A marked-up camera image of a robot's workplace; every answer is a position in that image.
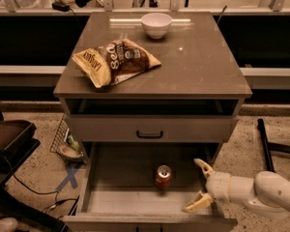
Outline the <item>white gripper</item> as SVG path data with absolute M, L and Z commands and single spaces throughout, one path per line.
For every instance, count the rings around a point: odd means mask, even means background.
M 191 214 L 206 209 L 214 202 L 214 199 L 248 205 L 256 198 L 252 178 L 215 172 L 213 167 L 203 159 L 194 159 L 193 161 L 201 168 L 203 175 L 207 178 L 206 189 L 208 193 L 198 191 L 195 197 L 183 207 L 183 212 Z

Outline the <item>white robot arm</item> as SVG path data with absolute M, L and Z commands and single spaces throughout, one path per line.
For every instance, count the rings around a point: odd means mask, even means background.
M 235 203 L 258 216 L 283 218 L 290 213 L 290 182 L 271 171 L 261 171 L 254 178 L 232 176 L 215 171 L 202 159 L 194 159 L 206 178 L 206 192 L 198 191 L 183 208 L 195 213 L 215 201 Z

